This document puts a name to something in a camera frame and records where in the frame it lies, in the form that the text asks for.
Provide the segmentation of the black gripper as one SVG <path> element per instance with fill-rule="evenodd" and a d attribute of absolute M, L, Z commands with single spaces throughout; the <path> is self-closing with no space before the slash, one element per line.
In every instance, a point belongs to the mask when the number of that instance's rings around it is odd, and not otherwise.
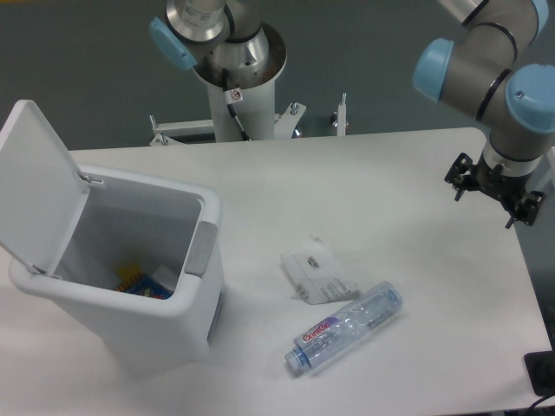
<path fill-rule="evenodd" d="M 511 177 L 505 175 L 504 171 L 502 165 L 491 168 L 483 157 L 474 166 L 473 160 L 466 153 L 461 153 L 448 169 L 444 180 L 454 188 L 456 202 L 465 192 L 475 191 L 475 182 L 480 192 L 498 201 L 504 200 L 504 208 L 509 213 L 506 229 L 516 222 L 532 226 L 545 194 L 539 191 L 526 192 L 530 173 Z"/>

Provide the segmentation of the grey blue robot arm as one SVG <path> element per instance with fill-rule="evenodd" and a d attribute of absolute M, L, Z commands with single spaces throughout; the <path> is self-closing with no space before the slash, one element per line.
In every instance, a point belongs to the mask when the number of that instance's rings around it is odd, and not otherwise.
<path fill-rule="evenodd" d="M 526 185 L 554 144 L 554 69 L 514 63 L 545 27 L 545 1 L 446 1 L 467 33 L 439 38 L 422 52 L 413 84 L 430 100 L 490 130 L 478 161 L 461 154 L 445 180 L 458 195 L 482 192 L 511 223 L 531 225 L 545 196 Z M 219 141 L 290 139 L 304 107 L 275 112 L 275 82 L 286 63 L 284 40 L 264 23 L 256 1 L 170 1 L 150 36 L 174 67 L 205 83 Z"/>

